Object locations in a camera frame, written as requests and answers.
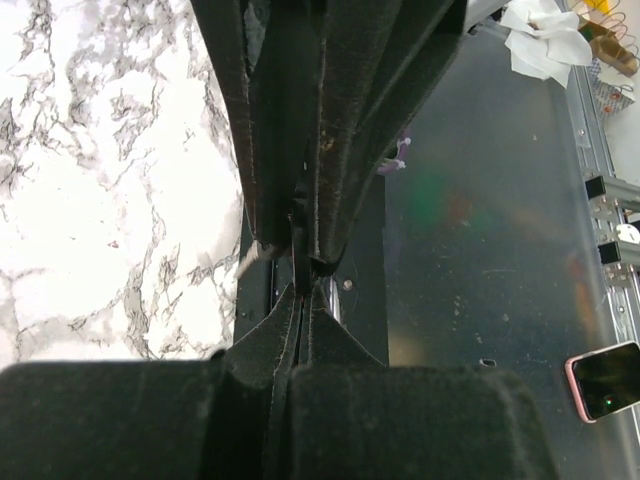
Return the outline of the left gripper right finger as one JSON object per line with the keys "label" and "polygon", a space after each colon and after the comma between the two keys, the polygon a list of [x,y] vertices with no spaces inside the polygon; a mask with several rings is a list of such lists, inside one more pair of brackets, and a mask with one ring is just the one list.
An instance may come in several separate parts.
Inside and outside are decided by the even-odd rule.
{"label": "left gripper right finger", "polygon": [[540,415],[499,369],[384,367],[328,311],[305,310],[289,382],[293,479],[555,479]]}

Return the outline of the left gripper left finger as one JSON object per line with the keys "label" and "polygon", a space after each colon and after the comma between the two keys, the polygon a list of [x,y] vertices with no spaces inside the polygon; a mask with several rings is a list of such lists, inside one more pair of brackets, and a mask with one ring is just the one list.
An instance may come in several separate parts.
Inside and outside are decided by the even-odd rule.
{"label": "left gripper left finger", "polygon": [[5,479],[276,479],[302,303],[208,360],[32,362],[1,374]]}

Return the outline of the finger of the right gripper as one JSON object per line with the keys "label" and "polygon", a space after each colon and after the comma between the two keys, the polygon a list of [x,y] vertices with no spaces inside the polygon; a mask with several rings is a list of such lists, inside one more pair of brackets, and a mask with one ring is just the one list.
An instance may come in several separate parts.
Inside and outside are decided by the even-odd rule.
{"label": "finger of the right gripper", "polygon": [[379,163],[432,92],[464,34],[464,1],[329,1],[310,141],[308,247],[330,275]]}
{"label": "finger of the right gripper", "polygon": [[269,242],[306,153],[320,41],[307,1],[195,1],[225,102],[246,216]]}

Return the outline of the black-headed key bunch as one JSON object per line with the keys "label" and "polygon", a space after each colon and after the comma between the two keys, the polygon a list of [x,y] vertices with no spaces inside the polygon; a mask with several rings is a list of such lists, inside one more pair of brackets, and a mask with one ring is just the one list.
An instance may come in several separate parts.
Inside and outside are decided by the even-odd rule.
{"label": "black-headed key bunch", "polygon": [[275,261],[290,256],[292,282],[295,294],[304,297],[311,292],[313,278],[311,259],[307,253],[309,225],[307,205],[309,199],[308,161],[299,167],[291,199],[286,204],[285,213],[277,218],[274,239],[263,242],[254,239],[247,252],[240,259],[235,278],[239,280],[257,261]]}

